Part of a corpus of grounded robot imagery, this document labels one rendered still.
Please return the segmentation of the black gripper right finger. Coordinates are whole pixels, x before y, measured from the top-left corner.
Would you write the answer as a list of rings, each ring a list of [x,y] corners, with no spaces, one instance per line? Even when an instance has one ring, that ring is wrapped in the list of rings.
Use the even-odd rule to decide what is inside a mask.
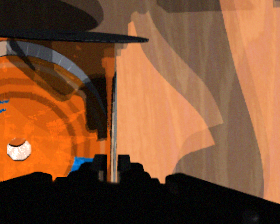
[[[151,178],[142,164],[130,162],[130,154],[118,154],[117,182],[165,190],[206,205],[240,224],[280,224],[279,203],[184,173],[167,175],[163,184]]]

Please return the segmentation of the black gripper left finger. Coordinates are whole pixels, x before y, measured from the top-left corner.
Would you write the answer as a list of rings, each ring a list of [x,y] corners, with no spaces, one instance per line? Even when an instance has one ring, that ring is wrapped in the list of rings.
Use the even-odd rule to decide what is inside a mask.
[[[56,177],[54,179],[54,181],[73,180],[107,181],[107,154],[95,154],[92,162],[82,163],[78,170],[70,172],[67,177]],[[53,176],[51,174],[36,171],[30,174],[0,181],[0,190],[7,189],[10,187],[34,184],[38,182],[52,181]]]

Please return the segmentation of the white-labelled cd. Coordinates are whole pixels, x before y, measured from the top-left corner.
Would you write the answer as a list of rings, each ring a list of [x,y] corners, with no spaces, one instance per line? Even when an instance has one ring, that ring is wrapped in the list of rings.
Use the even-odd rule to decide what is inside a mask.
[[[113,88],[111,182],[116,182],[116,146],[117,146],[117,72],[115,72],[114,74],[114,88]]]

